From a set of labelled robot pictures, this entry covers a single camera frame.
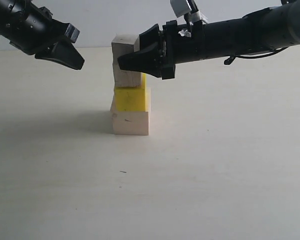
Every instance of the white tabletop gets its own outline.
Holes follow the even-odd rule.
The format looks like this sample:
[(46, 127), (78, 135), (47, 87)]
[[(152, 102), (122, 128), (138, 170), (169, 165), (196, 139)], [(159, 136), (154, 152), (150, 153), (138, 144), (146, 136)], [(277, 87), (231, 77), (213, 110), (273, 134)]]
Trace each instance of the white tabletop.
[(80, 51), (0, 52), (0, 240), (300, 240), (300, 46), (149, 76), (150, 136), (112, 134), (111, 49)]

